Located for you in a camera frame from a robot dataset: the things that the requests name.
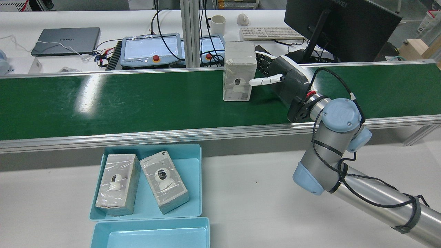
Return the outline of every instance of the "green conveyor belt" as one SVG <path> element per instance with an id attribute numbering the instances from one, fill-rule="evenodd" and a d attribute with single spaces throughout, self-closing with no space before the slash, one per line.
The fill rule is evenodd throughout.
<path id="1" fill-rule="evenodd" d="M 434 64 L 329 69 L 367 118 L 441 114 Z M 315 86 L 348 98 L 326 72 Z M 0 79 L 0 140 L 281 124 L 286 112 L 269 86 L 254 87 L 249 102 L 223 101 L 222 71 Z"/>

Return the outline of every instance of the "white keyboard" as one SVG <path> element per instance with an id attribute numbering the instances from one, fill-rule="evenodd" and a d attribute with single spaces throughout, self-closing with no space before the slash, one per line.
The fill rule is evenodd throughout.
<path id="1" fill-rule="evenodd" d="M 290 27 L 243 27 L 239 34 L 244 41 L 301 40 L 305 38 Z"/>

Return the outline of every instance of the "empty blue tray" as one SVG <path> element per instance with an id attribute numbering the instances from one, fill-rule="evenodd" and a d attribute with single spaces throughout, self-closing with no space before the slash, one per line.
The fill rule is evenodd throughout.
<path id="1" fill-rule="evenodd" d="M 135 199 L 133 214 L 123 216 L 107 215 L 95 207 L 98 189 L 108 154 L 136 154 L 139 160 L 166 150 L 175 164 L 190 200 L 176 209 L 162 214 L 147 182 L 146 176 L 141 171 L 139 175 L 138 190 Z M 141 145 L 125 147 L 107 147 L 101 160 L 101 170 L 98 176 L 97 188 L 92 201 L 89 219 L 92 221 L 116 221 L 158 218 L 197 217 L 202 213 L 202 176 L 201 176 L 201 146 L 198 144 L 184 145 Z"/>
<path id="2" fill-rule="evenodd" d="M 98 222 L 91 248 L 209 248 L 206 217 Z"/>

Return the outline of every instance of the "monitor logo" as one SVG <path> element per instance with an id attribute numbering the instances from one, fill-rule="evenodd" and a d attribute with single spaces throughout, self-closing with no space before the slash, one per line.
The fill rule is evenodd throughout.
<path id="1" fill-rule="evenodd" d="M 343 8 L 346 8 L 348 6 L 348 3 L 346 3 L 345 1 L 342 1 L 342 0 L 332 0 L 332 2 L 342 6 Z"/>

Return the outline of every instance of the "white table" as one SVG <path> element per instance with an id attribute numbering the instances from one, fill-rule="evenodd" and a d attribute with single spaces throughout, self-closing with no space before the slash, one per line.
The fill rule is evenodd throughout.
<path id="1" fill-rule="evenodd" d="M 423 194 L 440 211 L 441 129 L 434 133 L 411 147 L 365 146 L 350 165 L 402 192 Z M 310 135 L 296 140 L 306 147 Z M 212 248 L 423 247 L 331 194 L 297 186 L 291 176 L 303 153 L 202 159 L 202 216 L 210 219 Z M 99 166 L 83 166 L 0 173 L 0 247 L 88 247 L 98 172 Z"/>
<path id="2" fill-rule="evenodd" d="M 17 43 L 31 50 L 45 28 L 69 27 L 99 27 L 101 34 L 97 44 L 112 39 L 150 34 L 150 22 L 155 11 L 76 11 L 76 12 L 2 12 L 0 15 L 0 38 L 15 35 Z M 239 14 L 245 13 L 250 19 L 249 26 L 287 26 L 284 23 L 285 10 L 209 10 L 207 17 L 223 15 L 226 17 L 224 39 L 226 41 L 239 40 L 241 26 L 236 23 Z M 161 32 L 180 33 L 182 24 L 180 11 L 163 10 L 159 14 Z M 203 35 L 207 35 L 206 23 L 202 21 Z M 158 33 L 156 22 L 153 24 L 155 33 Z M 272 41 L 255 42 L 262 45 L 274 55 L 286 54 L 288 47 Z M 99 48 L 111 48 L 116 41 L 104 43 Z M 30 57 L 30 53 L 16 46 L 10 38 L 0 40 L 0 49 L 8 57 Z M 97 63 L 83 62 L 79 56 L 52 56 L 38 57 L 43 65 L 42 73 L 54 73 L 62 67 L 78 69 L 81 71 L 103 71 Z"/>

